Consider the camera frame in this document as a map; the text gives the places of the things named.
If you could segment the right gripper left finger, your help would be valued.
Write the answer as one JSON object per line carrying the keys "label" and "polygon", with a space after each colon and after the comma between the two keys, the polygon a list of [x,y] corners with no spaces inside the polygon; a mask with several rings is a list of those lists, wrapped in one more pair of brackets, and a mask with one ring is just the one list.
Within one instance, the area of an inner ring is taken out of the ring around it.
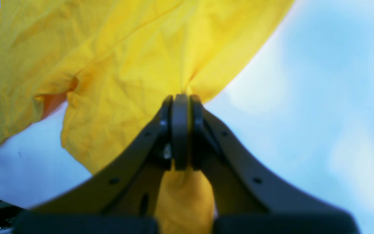
{"label": "right gripper left finger", "polygon": [[170,161],[173,96],[105,169],[77,188],[21,213],[16,234],[159,234],[153,213],[161,178]]}

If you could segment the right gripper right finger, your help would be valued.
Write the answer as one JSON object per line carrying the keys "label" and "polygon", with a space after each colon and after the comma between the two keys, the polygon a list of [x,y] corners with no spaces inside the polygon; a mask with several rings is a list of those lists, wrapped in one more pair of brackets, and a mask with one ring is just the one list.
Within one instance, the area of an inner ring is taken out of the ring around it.
{"label": "right gripper right finger", "polygon": [[346,211],[321,201],[258,161],[197,95],[193,165],[212,185],[218,217],[214,234],[358,234]]}

